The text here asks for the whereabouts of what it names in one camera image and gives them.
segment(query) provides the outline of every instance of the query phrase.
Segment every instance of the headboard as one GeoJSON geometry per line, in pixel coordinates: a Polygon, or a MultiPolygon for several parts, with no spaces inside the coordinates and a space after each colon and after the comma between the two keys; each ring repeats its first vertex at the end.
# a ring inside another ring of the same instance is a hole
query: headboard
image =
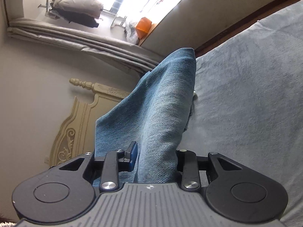
{"type": "Polygon", "coordinates": [[[55,138],[49,158],[50,166],[59,165],[79,154],[93,152],[96,120],[129,95],[126,91],[100,83],[93,84],[74,78],[69,82],[95,93],[94,102],[87,104],[75,97],[72,112],[61,124],[55,138]]]}

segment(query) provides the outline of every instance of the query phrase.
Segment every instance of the metal bolt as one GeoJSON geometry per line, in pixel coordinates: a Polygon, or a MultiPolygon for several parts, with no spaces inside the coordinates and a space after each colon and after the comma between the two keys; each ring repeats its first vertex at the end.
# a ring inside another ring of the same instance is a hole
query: metal bolt
{"type": "Polygon", "coordinates": [[[113,189],[115,188],[117,185],[114,182],[104,182],[101,184],[101,187],[104,189],[113,189]]]}
{"type": "Polygon", "coordinates": [[[151,189],[154,188],[154,186],[150,184],[150,185],[147,185],[146,188],[149,189],[149,190],[151,190],[151,189]]]}
{"type": "Polygon", "coordinates": [[[199,184],[195,181],[189,181],[184,183],[184,187],[187,189],[196,189],[197,187],[199,187],[199,184]]]}

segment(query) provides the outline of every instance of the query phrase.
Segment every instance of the curtain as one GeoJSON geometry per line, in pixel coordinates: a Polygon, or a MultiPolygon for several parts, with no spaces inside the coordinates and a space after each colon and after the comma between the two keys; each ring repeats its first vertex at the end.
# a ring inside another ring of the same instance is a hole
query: curtain
{"type": "Polygon", "coordinates": [[[83,51],[130,74],[153,70],[163,57],[151,51],[111,37],[64,28],[49,23],[18,18],[10,21],[10,37],[83,51]]]}

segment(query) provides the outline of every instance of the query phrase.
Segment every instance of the orange bag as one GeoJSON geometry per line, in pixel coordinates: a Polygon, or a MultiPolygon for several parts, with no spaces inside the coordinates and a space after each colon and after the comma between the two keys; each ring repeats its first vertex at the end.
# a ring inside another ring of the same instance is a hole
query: orange bag
{"type": "Polygon", "coordinates": [[[149,32],[151,26],[152,22],[148,18],[144,17],[140,19],[135,27],[138,37],[142,39],[149,32]]]}

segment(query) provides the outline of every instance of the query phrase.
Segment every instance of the clothes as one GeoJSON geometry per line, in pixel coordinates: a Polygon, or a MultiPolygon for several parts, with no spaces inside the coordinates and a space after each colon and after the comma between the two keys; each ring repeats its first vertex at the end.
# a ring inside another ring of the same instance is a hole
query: clothes
{"type": "Polygon", "coordinates": [[[99,19],[103,4],[97,0],[54,0],[53,8],[86,14],[99,19]]]}
{"type": "Polygon", "coordinates": [[[179,49],[146,74],[132,93],[96,122],[95,156],[138,143],[133,172],[120,182],[174,181],[176,148],[186,126],[196,71],[194,50],[179,49]]]}
{"type": "Polygon", "coordinates": [[[68,22],[75,22],[80,25],[84,25],[91,28],[99,26],[99,23],[97,23],[92,16],[89,16],[85,13],[65,11],[60,8],[53,8],[51,11],[53,10],[57,11],[58,14],[61,15],[64,19],[66,19],[68,22]]]}

